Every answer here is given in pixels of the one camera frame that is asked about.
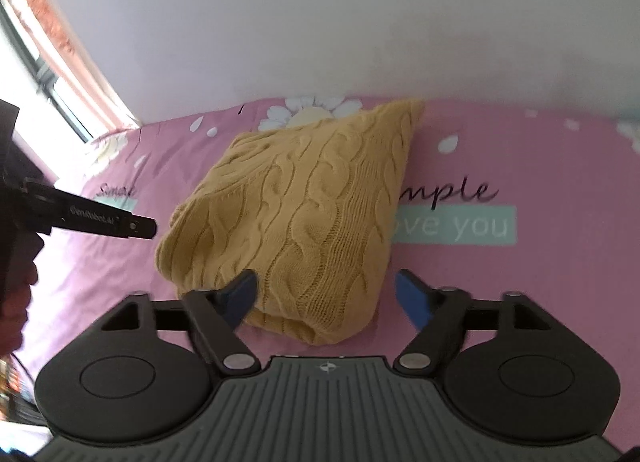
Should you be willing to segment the person's left hand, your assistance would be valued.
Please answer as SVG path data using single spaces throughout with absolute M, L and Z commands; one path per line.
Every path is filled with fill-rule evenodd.
M 34 260 L 29 260 L 6 286 L 6 296 L 1 306 L 1 357 L 9 356 L 23 344 L 28 306 L 32 301 L 32 287 L 37 282 L 37 266 Z

